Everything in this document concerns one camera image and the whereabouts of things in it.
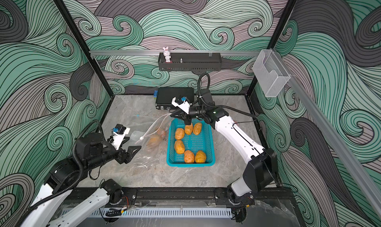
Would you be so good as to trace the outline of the clear pink-zipper bag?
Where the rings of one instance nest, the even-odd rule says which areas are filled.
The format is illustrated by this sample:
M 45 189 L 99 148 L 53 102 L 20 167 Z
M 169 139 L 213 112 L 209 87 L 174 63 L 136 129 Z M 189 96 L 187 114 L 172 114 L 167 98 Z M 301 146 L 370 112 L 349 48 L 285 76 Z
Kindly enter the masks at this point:
M 158 118 L 136 115 L 130 125 L 129 145 L 141 146 L 137 158 L 153 160 L 161 152 L 161 146 L 167 141 L 169 126 L 172 122 L 170 114 Z

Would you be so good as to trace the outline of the clear blue-zipper bag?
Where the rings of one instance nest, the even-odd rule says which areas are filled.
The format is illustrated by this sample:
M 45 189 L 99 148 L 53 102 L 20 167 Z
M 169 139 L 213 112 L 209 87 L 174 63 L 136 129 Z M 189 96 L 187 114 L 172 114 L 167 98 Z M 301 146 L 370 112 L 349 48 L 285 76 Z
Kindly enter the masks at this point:
M 150 137 L 157 133 L 153 133 L 147 136 L 143 135 L 141 131 L 134 131 L 129 137 L 130 140 L 123 145 L 123 149 L 127 151 L 129 146 L 141 146 L 141 150 L 130 161 L 129 165 L 133 168 L 150 168 L 159 163 L 159 157 L 164 149 L 164 144 L 167 141 L 166 137 L 162 139 L 162 142 L 154 148 L 147 147 L 147 142 Z

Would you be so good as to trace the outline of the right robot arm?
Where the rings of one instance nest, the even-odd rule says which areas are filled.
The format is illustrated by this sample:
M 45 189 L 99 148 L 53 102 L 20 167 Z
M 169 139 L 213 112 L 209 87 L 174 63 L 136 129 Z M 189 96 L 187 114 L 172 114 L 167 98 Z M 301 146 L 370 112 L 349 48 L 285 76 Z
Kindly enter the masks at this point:
M 186 97 L 174 98 L 172 104 L 178 109 L 177 114 L 171 116 L 183 120 L 186 125 L 190 125 L 195 118 L 203 120 L 222 134 L 239 152 L 246 163 L 246 168 L 242 177 L 227 187 L 229 201 L 237 205 L 242 202 L 244 195 L 258 193 L 273 181 L 277 181 L 277 154 L 274 150 L 266 149 L 247 135 L 227 111 L 235 111 L 251 118 L 254 115 L 226 105 L 216 105 L 209 88 L 201 88 L 203 77 L 207 78 L 207 85 L 210 85 L 210 75 L 201 74 L 197 81 L 197 101 L 189 103 Z

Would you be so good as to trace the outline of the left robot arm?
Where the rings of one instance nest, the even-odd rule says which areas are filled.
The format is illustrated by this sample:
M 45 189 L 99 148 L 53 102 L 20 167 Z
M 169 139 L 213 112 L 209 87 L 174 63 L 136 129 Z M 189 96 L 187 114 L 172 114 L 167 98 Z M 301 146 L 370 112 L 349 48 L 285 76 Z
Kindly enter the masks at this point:
M 128 164 L 141 150 L 141 146 L 123 144 L 129 141 L 129 130 L 121 124 L 113 129 L 109 139 L 105 139 L 100 121 L 94 120 L 86 125 L 76 138 L 71 155 L 53 165 L 44 178 L 38 197 L 26 209 L 17 221 L 18 227 L 75 227 L 85 220 L 93 211 L 111 204 L 118 205 L 126 196 L 122 187 L 113 179 L 108 179 L 85 200 L 66 215 L 52 220 L 56 210 L 97 167 L 110 161 Z

